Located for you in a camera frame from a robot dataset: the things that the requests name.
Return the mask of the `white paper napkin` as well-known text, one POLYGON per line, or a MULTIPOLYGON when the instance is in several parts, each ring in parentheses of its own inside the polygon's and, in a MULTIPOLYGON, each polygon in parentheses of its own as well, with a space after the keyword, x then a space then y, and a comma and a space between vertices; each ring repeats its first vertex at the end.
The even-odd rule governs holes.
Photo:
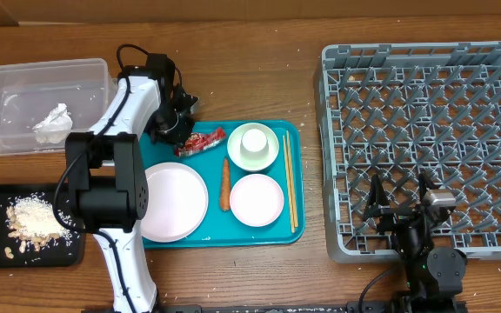
POLYGON ((49 115, 32 130, 38 143, 60 143, 72 129, 73 121, 65 103, 59 103, 49 115))

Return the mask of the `large pink plate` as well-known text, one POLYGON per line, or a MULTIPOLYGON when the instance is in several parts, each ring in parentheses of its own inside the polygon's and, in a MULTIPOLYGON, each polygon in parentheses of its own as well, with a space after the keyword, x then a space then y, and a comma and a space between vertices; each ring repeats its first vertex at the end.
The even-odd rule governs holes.
POLYGON ((209 193, 203 178, 182 163, 159 163, 145 170, 149 202, 142 236, 172 243, 195 231, 207 213, 209 193))

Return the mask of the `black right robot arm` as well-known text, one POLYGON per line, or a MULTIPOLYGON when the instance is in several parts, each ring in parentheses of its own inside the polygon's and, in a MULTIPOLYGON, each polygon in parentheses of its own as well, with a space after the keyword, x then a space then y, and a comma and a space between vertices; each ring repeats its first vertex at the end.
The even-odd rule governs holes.
POLYGON ((377 233, 391 234, 391 247, 404 266, 408 290, 400 291, 384 306, 385 312, 466 312, 455 296, 463 291, 467 256, 461 250, 434 245, 431 232, 456 209, 456 199, 421 173, 419 200, 392 208, 378 175, 371 189, 364 219, 376 218, 377 233))

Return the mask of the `white upside-down cup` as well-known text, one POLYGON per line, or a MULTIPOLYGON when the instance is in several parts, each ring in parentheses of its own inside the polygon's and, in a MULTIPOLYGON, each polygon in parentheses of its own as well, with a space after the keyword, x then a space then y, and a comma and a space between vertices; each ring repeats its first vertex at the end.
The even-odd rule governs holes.
POLYGON ((251 154, 260 154, 268 144, 265 133, 260 129, 249 129, 242 136, 243 149, 251 154))

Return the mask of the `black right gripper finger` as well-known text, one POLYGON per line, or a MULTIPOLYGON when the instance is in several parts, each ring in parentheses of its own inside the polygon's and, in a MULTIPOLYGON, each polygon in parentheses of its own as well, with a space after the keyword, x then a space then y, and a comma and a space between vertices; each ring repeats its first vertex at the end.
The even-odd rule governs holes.
POLYGON ((421 171, 417 179, 420 194, 425 194, 428 190, 435 190, 437 188, 437 185, 432 182, 425 171, 421 171))
POLYGON ((386 210, 388 210, 388 198, 378 174, 374 174, 371 179, 371 189, 364 209, 364 216, 380 217, 386 210))

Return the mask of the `red snack wrapper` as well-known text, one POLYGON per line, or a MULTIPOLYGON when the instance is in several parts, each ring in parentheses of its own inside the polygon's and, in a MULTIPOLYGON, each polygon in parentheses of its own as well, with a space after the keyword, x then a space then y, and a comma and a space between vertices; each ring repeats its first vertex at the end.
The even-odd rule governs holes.
POLYGON ((190 157, 218 146, 226 139, 223 128, 218 127, 209 134, 193 132, 181 148, 174 149, 176 157, 190 157))

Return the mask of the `rice and peanut scraps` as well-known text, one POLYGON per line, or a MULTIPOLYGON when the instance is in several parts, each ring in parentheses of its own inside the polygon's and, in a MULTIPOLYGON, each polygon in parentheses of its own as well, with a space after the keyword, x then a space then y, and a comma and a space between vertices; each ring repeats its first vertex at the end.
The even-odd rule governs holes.
POLYGON ((50 240, 70 239, 72 234, 54 217, 50 202, 39 196, 18 198, 7 208, 9 237, 21 240, 19 250, 24 251, 32 244, 36 251, 46 246, 50 240))

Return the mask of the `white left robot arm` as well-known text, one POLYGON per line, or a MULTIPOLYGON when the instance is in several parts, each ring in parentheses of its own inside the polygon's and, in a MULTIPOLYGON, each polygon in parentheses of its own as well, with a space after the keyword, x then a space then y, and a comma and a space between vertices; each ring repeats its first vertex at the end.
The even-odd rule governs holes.
POLYGON ((179 147, 189 139, 197 97, 187 94, 175 63, 149 53, 142 66, 123 65, 117 93, 101 119, 65 140, 70 211, 75 230, 97 240, 112 283, 114 312, 158 312, 157 286, 146 263, 141 221, 149 187, 139 141, 179 147))

